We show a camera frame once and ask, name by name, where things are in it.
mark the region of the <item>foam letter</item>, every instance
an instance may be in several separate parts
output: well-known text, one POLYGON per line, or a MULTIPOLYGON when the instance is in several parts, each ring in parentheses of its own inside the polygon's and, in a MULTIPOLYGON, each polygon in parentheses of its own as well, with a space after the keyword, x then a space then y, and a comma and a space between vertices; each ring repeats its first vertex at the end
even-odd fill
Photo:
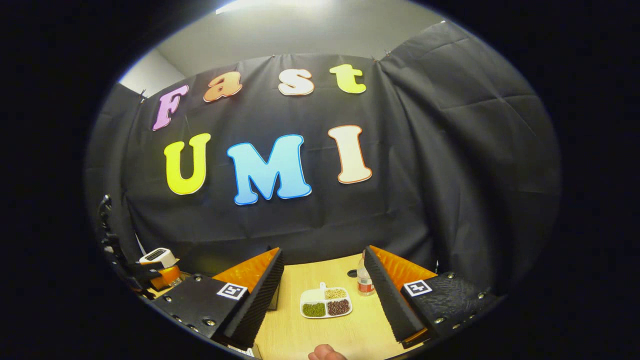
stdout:
POLYGON ((204 93, 204 101, 212 102, 223 96, 235 95, 240 89, 240 73, 238 71, 226 72, 209 83, 210 89, 204 93))
POLYGON ((300 146, 304 142, 300 135, 281 136, 273 144, 269 161, 264 162, 250 143, 239 143, 227 150, 227 155, 236 166, 238 194, 234 201, 238 205, 249 205, 258 201, 258 195, 251 189, 251 181, 260 194, 270 200, 276 179, 280 176, 278 196, 281 199, 307 196, 311 186, 305 182, 300 163, 300 146))
POLYGON ((169 189, 178 195, 187 195, 198 191, 206 175, 207 166, 205 163, 206 143, 211 139, 211 135, 199 134, 189 140, 189 145, 193 147, 193 175, 189 179, 182 178, 180 173, 180 151, 184 149, 184 142, 174 142, 164 148, 166 156, 166 182, 169 189))
POLYGON ((356 84, 356 76, 362 76, 362 70, 354 69, 350 64, 332 67, 329 72, 336 75, 338 87, 352 94, 360 94, 367 89, 364 84, 356 84))
POLYGON ((284 95, 307 95, 314 91, 314 84, 307 80, 311 73, 305 69, 288 69, 280 73, 278 79, 283 83, 278 90, 284 95))
POLYGON ((358 136, 362 132, 360 126, 345 125, 329 130, 329 136, 338 145, 340 165, 342 172, 338 175, 338 181, 343 184, 359 183, 371 177, 373 172, 364 166, 362 150, 358 136))
POLYGON ((171 121, 169 112, 175 113, 175 110, 178 109, 178 104, 180 104, 180 95, 184 96, 188 91, 189 87, 184 85, 160 97, 160 108, 158 109, 158 116, 156 118, 156 123, 153 126, 153 131, 169 125, 169 122, 171 121))

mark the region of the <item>white device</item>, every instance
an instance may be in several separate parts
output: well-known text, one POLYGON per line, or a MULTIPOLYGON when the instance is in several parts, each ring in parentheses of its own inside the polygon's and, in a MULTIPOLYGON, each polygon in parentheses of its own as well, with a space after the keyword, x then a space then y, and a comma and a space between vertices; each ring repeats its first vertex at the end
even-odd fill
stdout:
POLYGON ((140 263, 162 263, 163 268, 170 268, 175 265, 178 261, 175 259, 175 256, 171 253, 171 250, 166 249, 164 247, 159 247, 152 252, 149 252, 147 255, 144 255, 140 258, 140 263))

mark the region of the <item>yellow letter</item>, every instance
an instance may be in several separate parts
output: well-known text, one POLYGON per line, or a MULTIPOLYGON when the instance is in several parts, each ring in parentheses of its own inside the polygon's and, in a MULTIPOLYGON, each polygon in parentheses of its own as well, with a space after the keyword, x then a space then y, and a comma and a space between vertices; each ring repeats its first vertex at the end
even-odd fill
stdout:
POLYGON ((356 84, 356 76, 362 76, 362 70, 354 69, 350 64, 332 67, 329 72, 336 75, 338 87, 344 92, 360 94, 367 89, 364 84, 356 84))
POLYGON ((278 85, 278 90, 283 95, 307 95, 314 91, 314 84, 307 80, 311 73, 305 69, 289 69, 280 73, 278 79, 283 84, 278 85))
POLYGON ((195 193, 204 184, 206 175, 205 148, 211 135, 199 134, 189 140, 193 147, 193 175, 189 179, 182 178, 180 173, 180 151, 184 149, 184 142, 174 142, 164 148, 166 156, 166 182, 169 189, 178 195, 195 193))
POLYGON ((210 89, 204 93, 204 101, 211 102, 218 100, 223 96, 235 95, 240 89, 240 73, 238 71, 232 71, 224 73, 209 83, 210 89))
POLYGON ((359 183, 373 175, 368 167, 364 166, 362 151, 358 135, 362 132, 360 126, 345 125, 329 130, 329 136, 338 145, 340 165, 342 172, 338 175, 338 181, 343 184, 359 183))

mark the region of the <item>orange object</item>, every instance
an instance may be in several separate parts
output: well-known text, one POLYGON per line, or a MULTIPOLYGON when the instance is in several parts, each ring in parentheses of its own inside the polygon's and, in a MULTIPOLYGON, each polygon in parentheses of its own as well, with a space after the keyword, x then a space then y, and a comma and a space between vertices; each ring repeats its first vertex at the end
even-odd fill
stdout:
POLYGON ((280 250, 279 247, 263 252, 258 256, 254 256, 247 261, 243 261, 242 263, 233 266, 232 268, 226 269, 220 274, 214 276, 213 279, 246 286, 249 293, 251 293, 262 277, 262 274, 264 274, 264 271, 267 270, 267 266, 269 266, 278 250, 280 250))
POLYGON ((385 267, 387 274, 393 281, 396 289, 400 291, 403 285, 407 282, 430 279, 437 276, 436 273, 418 266, 407 259, 403 259, 398 255, 392 254, 389 251, 382 250, 373 245, 369 246, 371 250, 377 255, 380 262, 385 267))
POLYGON ((170 268, 158 270, 158 272, 162 277, 151 279, 151 285, 153 285, 157 291, 171 286, 171 283, 180 277, 180 269, 178 266, 171 266, 170 268))

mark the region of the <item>black fabric backdrop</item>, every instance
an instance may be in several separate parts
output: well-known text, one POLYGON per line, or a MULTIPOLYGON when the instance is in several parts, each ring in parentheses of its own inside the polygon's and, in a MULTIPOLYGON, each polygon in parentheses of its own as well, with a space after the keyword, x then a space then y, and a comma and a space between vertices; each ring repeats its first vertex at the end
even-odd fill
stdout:
MULTIPOLYGON (((281 247, 295 264, 372 244, 432 270, 438 261, 441 271, 504 293, 536 259, 559 202, 559 153, 540 99, 504 58, 451 23, 431 26, 381 61, 297 54, 210 70, 150 97, 122 125, 131 129, 123 214, 130 211, 147 250, 168 247, 187 272, 215 274, 267 246, 281 247), (367 85, 364 93, 338 88, 329 68, 343 63, 362 70, 356 82, 367 85), (316 89, 282 95, 285 69, 309 70, 316 89), (242 74, 242 90, 204 102, 210 80, 228 71, 242 74), (185 84, 171 123, 151 131, 160 96, 185 84), (326 133, 341 125, 363 129, 369 180, 337 181, 337 146, 326 133), (166 183, 164 148, 200 133, 212 136, 205 183, 176 195, 166 183), (267 159, 289 134, 305 139, 301 163, 312 193, 236 205, 227 149, 250 142, 267 159)), ((191 149, 181 153, 183 177, 193 171, 191 149)), ((127 251, 141 255, 135 246, 127 251)))

